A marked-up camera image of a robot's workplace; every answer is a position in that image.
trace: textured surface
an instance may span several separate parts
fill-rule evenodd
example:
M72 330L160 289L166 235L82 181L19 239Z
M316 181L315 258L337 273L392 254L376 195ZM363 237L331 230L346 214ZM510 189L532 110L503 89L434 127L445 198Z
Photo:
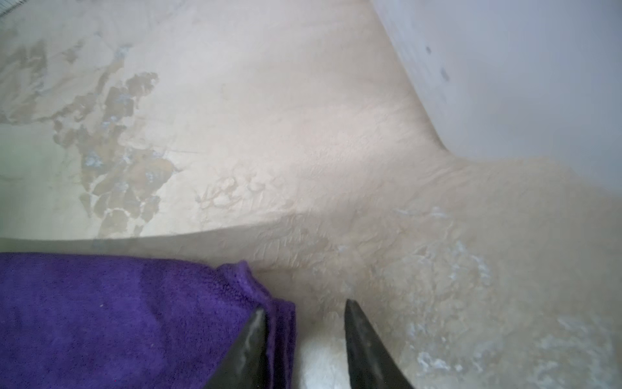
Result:
M0 386L202 389L258 306L266 388L289 388L294 306L244 262L1 254Z
M417 388L622 385L622 201L444 150L367 2L29 0L0 34L5 248L245 258L301 388L348 387L348 297Z

